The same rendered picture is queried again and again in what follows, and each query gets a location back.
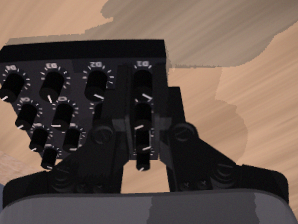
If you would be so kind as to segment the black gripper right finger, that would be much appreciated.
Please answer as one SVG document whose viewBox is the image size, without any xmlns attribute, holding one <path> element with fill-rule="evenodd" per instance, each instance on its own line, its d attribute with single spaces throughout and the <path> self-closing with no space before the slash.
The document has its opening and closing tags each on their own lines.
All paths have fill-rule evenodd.
<svg viewBox="0 0 298 224">
<path fill-rule="evenodd" d="M 166 65 L 152 67 L 155 154 L 166 165 L 170 192 L 247 188 L 271 192 L 289 205 L 286 177 L 274 170 L 237 165 L 199 138 L 186 122 L 180 86 L 168 87 Z"/>
</svg>

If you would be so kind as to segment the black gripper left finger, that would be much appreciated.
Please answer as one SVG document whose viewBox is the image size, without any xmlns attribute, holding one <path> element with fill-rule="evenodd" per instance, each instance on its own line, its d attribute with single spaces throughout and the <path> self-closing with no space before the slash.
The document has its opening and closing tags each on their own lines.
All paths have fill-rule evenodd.
<svg viewBox="0 0 298 224">
<path fill-rule="evenodd" d="M 132 67 L 118 65 L 115 89 L 105 89 L 100 124 L 89 130 L 86 142 L 51 171 L 10 180 L 3 188 L 3 208 L 37 194 L 121 193 L 123 166 L 134 155 L 134 141 Z"/>
</svg>

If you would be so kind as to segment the black knob box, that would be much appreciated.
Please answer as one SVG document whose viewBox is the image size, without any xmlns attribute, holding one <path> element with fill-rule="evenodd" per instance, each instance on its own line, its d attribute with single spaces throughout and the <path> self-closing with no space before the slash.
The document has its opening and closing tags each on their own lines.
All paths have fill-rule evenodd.
<svg viewBox="0 0 298 224">
<path fill-rule="evenodd" d="M 31 151 L 43 157 L 41 167 L 51 170 L 100 123 L 105 89 L 115 89 L 118 65 L 128 65 L 136 104 L 131 160 L 137 170 L 147 171 L 159 155 L 154 151 L 151 66 L 166 65 L 166 59 L 164 39 L 4 45 L 0 98 L 11 103 L 16 127 L 27 132 Z"/>
</svg>

